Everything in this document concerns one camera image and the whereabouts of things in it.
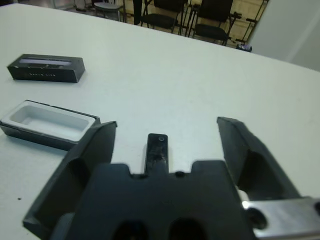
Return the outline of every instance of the white foam insert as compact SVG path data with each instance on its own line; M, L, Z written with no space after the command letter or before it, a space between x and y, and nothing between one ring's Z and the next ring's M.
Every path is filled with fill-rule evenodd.
M20 129L78 142L95 119L52 106L25 101L5 115L1 121Z

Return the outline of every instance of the small black object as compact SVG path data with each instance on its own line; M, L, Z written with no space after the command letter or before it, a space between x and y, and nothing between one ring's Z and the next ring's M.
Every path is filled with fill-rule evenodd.
M168 136L164 134L150 133L148 135L148 142L146 146L144 172L148 174L154 167L154 165L158 162L163 162L166 171L169 171Z
M81 57L22 54L7 66L14 80L77 83L85 72Z

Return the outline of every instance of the chair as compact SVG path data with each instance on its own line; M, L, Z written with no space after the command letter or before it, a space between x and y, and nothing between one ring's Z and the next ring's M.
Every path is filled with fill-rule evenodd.
M116 1L113 0L113 3L110 3L112 0L103 0L101 2L95 2L95 15L97 16L97 12L103 12L103 16L106 17L106 13L117 13L118 21L120 22L120 9L123 9L123 22L127 22L127 13L126 13L126 3L125 0L122 0L122 5L117 5Z
M176 13L175 18L158 14L158 13L151 13L148 14L148 5L154 1L154 6L156 8L169 10ZM160 27L164 29L171 29L171 33L174 32L175 25L177 25L178 21L178 15L181 13L181 22L183 19L183 9L185 5L185 0L144 0L144 10L143 14L140 18L141 26L143 23L147 24L147 27L149 28L149 25L154 27Z
M241 19L241 14L234 12L230 13L232 7L233 0L202 0L201 6L194 6L194 15L191 22L191 26L193 25L194 18L196 15L195 26L193 29L192 38L195 35L211 38L214 40L222 41L222 45L226 46L227 41L229 39L231 28L233 27L236 19ZM209 20L218 21L218 26L211 26L206 24L198 23L198 19L204 18ZM222 28L220 28L221 23L225 23L229 21L228 31L225 32Z

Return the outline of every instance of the screw hole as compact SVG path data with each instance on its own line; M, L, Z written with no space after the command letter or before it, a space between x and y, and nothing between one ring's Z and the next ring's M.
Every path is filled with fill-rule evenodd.
M255 209L255 208L248 208L246 210L248 214L249 221L252 224L252 227L254 229L265 229L267 227L267 219L266 217L262 214L261 211Z
M320 216L320 201L317 202L317 203L314 205L314 208L315 208L316 212L318 213L318 215Z
M183 178L185 175L186 175L186 174L185 174L183 171L177 171L177 172L175 173L175 176L176 176L177 178Z

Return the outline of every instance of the black chair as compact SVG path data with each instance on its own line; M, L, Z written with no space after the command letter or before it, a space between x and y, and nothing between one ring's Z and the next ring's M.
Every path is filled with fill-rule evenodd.
M148 14L148 5L152 1L154 2L154 6L156 8L175 12L176 13L175 18L158 14L158 13ZM185 0L144 0L144 5L145 7L143 10L143 14L140 18L141 26L143 25L143 23L146 23L148 28L149 28L149 25L151 25L152 28L160 27L164 29L171 29L171 33L173 33L174 28L178 22L177 21L178 15L180 13L181 13L181 22L182 22Z
M211 38L214 40L222 41L222 45L226 46L227 41L229 39L231 28L233 27L236 19L241 19L241 14L234 12L230 13L232 7L233 0L202 0L201 6L194 6L194 14L191 22L191 26L193 25L195 15L195 26L193 29L192 38L195 35ZM202 23L198 23L198 19L204 18L209 20L218 21L218 26L211 26ZM220 28L221 23L225 23L229 21L228 31L225 32L222 28Z

